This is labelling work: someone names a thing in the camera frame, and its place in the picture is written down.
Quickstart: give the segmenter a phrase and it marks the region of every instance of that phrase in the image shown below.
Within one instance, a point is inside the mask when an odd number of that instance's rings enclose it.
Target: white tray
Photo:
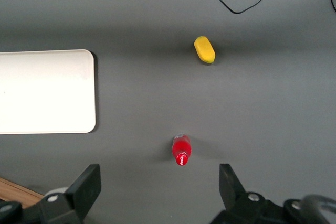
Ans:
[[[92,131],[94,75],[87,50],[0,53],[0,134]]]

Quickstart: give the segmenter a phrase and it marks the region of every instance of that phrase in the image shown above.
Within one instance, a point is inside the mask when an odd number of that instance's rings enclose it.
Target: gray table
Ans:
[[[256,0],[225,0],[242,9]],[[97,59],[89,134],[1,135],[0,177],[39,193],[99,163],[86,223],[208,223],[218,165],[277,204],[336,198],[336,13],[329,0],[0,0],[1,51],[85,48]],[[193,41],[216,52],[202,64]],[[187,133],[185,167],[170,154]]]

